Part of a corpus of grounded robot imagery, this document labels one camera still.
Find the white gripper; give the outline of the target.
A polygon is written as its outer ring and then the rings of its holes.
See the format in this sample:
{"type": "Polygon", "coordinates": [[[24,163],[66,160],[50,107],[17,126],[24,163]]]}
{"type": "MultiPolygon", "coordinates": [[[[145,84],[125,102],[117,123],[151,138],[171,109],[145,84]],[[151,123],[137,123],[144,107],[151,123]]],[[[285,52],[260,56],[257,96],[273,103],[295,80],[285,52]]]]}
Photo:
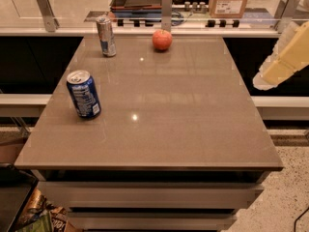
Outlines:
{"type": "Polygon", "coordinates": [[[253,78],[258,90],[276,88],[309,65],[309,22],[291,22],[253,78]]]}

